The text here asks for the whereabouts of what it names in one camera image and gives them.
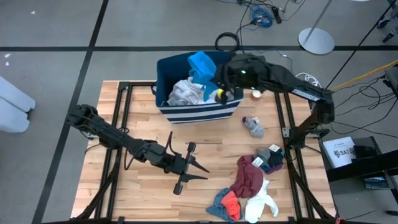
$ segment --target wooden table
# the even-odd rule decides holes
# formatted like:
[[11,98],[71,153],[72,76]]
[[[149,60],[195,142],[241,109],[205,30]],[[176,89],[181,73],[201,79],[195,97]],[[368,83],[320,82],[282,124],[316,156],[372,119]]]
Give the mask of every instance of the wooden table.
[[[99,97],[98,113],[109,123],[113,117],[118,83],[105,81]],[[242,155],[254,154],[259,147],[269,147],[271,144],[283,146],[274,94],[267,91],[259,101],[253,101],[250,93],[245,91],[243,101],[230,119],[170,124],[157,109],[150,88],[134,87],[127,122],[129,134],[134,138],[155,139],[159,144],[165,145],[169,132],[173,131],[173,149],[185,156],[188,143],[195,142],[197,161],[206,167],[210,174],[191,166],[188,173],[203,175],[209,179],[192,180],[184,185],[181,195],[174,195],[172,191],[178,178],[176,175],[164,174],[162,169],[151,166],[148,162],[143,164],[136,161],[125,171],[122,159],[113,219],[124,216],[126,220],[137,221],[220,221],[219,218],[207,214],[205,208],[212,205],[215,195],[221,189],[234,183],[238,169],[236,161]],[[283,95],[281,99],[288,124]],[[308,103],[294,95],[290,96],[290,100],[298,125],[310,115]],[[117,126],[121,123],[123,106],[119,114]],[[257,116],[265,129],[265,136],[252,138],[242,125],[243,116]],[[90,141],[88,147],[97,143],[98,140]],[[306,145],[319,149],[316,139],[308,139]],[[102,146],[94,147],[87,152],[72,217],[84,210],[99,189],[105,152]],[[306,148],[302,149],[302,155],[310,190],[329,214],[334,216],[335,208],[321,155]],[[278,205],[279,215],[274,218],[270,208],[265,206],[261,220],[287,221],[288,217],[294,217],[286,165],[271,175],[264,174],[264,177],[270,181],[267,192]],[[303,215],[306,216],[303,193],[299,187],[298,189]],[[107,200],[108,196],[105,196],[104,205],[107,205]],[[246,200],[240,201],[244,211]]]

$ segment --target label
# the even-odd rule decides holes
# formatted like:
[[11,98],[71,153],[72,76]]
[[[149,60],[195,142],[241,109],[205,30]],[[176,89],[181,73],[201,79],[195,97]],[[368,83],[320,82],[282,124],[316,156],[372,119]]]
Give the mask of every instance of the label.
[[261,164],[263,163],[264,161],[260,158],[260,157],[257,157],[251,164],[253,165],[253,166],[255,166],[255,167],[259,167],[259,166],[261,166]]
[[298,96],[302,96],[302,97],[304,97],[304,98],[306,98],[306,99],[308,99],[308,100],[312,100],[312,101],[318,101],[318,100],[320,100],[318,97],[316,97],[316,96],[313,96],[313,95],[310,95],[310,94],[308,94],[308,93],[304,93],[303,91],[300,91],[300,90],[298,90],[298,89],[294,89],[293,91],[292,91],[292,93],[294,93],[294,94],[296,94],[296,95],[298,95]]
[[276,152],[276,151],[278,151],[280,149],[280,147],[279,146],[277,146],[277,145],[271,145],[271,146],[269,146],[269,150],[272,150],[272,151],[274,151],[274,152]]

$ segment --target white cloth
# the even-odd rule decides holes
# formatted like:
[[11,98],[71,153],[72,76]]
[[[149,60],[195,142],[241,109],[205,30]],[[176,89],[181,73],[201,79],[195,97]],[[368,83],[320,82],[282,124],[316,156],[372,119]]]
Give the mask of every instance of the white cloth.
[[278,216],[278,206],[276,205],[274,199],[267,195],[268,183],[269,181],[264,179],[260,191],[253,198],[250,198],[246,203],[244,219],[249,223],[256,223],[259,221],[265,204],[270,206],[272,215],[274,217]]
[[192,77],[188,77],[187,80],[178,81],[173,91],[169,95],[167,103],[170,106],[182,106],[182,105],[202,105],[207,103],[216,103],[215,93],[211,93],[208,100],[203,100],[204,90],[201,88],[203,85],[192,83]]

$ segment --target blue storage bin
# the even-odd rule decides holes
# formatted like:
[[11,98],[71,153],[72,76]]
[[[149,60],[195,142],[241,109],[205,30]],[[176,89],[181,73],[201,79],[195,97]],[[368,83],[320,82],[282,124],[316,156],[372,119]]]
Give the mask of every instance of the blue storage bin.
[[[156,98],[156,107],[171,123],[189,123],[229,118],[243,99],[243,90],[237,89],[234,100],[226,105],[210,103],[205,105],[167,106],[166,101],[173,90],[173,86],[180,80],[189,77],[191,69],[188,57],[196,52],[180,54],[163,58],[157,62],[157,89],[152,91]],[[216,65],[229,60],[228,52],[205,52]]]

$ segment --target red cloth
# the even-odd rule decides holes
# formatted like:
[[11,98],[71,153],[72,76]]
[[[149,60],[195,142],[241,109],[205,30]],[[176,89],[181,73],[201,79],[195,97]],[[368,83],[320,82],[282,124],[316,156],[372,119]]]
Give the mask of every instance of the red cloth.
[[255,196],[262,186],[262,172],[253,166],[253,156],[241,156],[238,160],[238,173],[235,183],[229,188],[237,197],[251,198]]
[[221,199],[221,204],[225,206],[226,213],[232,218],[232,220],[238,221],[241,218],[241,206],[233,191],[230,191],[223,197],[223,199]]

